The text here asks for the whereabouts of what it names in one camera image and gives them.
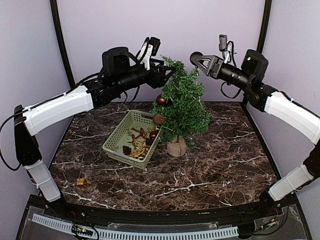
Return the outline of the small green christmas tree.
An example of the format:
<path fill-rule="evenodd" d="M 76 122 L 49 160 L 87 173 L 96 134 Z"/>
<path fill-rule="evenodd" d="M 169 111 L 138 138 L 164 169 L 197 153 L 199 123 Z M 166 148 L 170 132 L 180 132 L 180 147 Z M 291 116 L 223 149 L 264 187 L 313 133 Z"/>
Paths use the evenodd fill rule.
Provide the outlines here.
<path fill-rule="evenodd" d="M 152 113 L 161 114 L 165 118 L 165 122 L 161 124 L 164 128 L 161 141 L 170 143 L 174 138 L 182 137 L 187 149 L 192 150 L 195 144 L 193 137 L 207 133 L 211 121 L 211 114 L 201 101 L 204 86 L 198 81 L 196 68 L 187 71 L 180 60 L 167 56 L 162 59 L 167 66 L 175 67 L 175 73 L 162 88 L 161 95 L 166 104 L 161 106 L 156 101 L 153 102 Z"/>

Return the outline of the large brown pine cone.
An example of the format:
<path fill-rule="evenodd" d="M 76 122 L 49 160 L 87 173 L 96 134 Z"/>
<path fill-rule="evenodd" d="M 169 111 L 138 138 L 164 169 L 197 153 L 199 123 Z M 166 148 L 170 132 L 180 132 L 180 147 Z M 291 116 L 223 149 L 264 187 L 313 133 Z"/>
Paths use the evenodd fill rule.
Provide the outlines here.
<path fill-rule="evenodd" d="M 161 125 L 165 122 L 165 117 L 158 113 L 153 116 L 153 121 L 156 125 Z"/>

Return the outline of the beige plastic basket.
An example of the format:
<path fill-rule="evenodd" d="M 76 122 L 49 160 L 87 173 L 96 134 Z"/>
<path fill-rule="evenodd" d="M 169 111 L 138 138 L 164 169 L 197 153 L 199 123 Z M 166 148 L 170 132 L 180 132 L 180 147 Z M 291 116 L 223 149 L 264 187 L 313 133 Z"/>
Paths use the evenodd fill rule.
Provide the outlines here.
<path fill-rule="evenodd" d="M 137 136 L 138 133 L 131 130 L 131 128 L 143 128 L 144 131 L 147 132 L 147 139 L 139 137 L 136 140 L 136 142 L 146 141 L 146 144 L 149 146 L 149 150 L 144 160 L 139 160 L 123 154 L 123 145 L 128 146 L 131 149 L 134 148 L 132 145 L 132 134 Z M 157 136 L 155 139 L 150 139 L 149 135 L 153 131 L 157 132 Z M 111 159 L 145 170 L 158 145 L 162 132 L 162 128 L 155 124 L 154 116 L 151 113 L 130 110 L 102 145 L 102 149 Z"/>

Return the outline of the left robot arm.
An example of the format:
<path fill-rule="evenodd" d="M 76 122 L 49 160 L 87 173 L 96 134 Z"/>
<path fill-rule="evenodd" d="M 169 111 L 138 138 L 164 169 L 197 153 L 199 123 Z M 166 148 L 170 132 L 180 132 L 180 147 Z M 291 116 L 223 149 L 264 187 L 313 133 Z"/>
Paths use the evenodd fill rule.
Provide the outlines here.
<path fill-rule="evenodd" d="M 61 190 L 42 161 L 36 135 L 64 119 L 104 107 L 143 84 L 153 89 L 163 87 L 176 69 L 155 59 L 156 54 L 157 49 L 151 45 L 142 47 L 137 56 L 127 47 L 111 48 L 102 54 L 100 72 L 84 78 L 74 89 L 35 105 L 15 108 L 11 118 L 19 166 L 27 170 L 58 217 L 67 218 L 71 208 L 62 200 Z"/>

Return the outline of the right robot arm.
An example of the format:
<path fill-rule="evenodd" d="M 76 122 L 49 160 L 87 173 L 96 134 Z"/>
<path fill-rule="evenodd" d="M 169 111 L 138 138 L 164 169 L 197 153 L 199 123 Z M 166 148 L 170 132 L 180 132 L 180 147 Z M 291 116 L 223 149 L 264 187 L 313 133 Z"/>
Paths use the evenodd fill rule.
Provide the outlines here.
<path fill-rule="evenodd" d="M 238 87 L 254 108 L 286 122 L 315 145 L 303 163 L 260 195 L 260 202 L 255 205 L 258 216 L 266 217 L 274 210 L 275 202 L 319 178 L 320 117 L 293 101 L 283 91 L 262 82 L 269 62 L 260 52 L 247 50 L 240 68 L 218 56 L 200 52 L 192 53 L 190 61 L 206 76 Z"/>

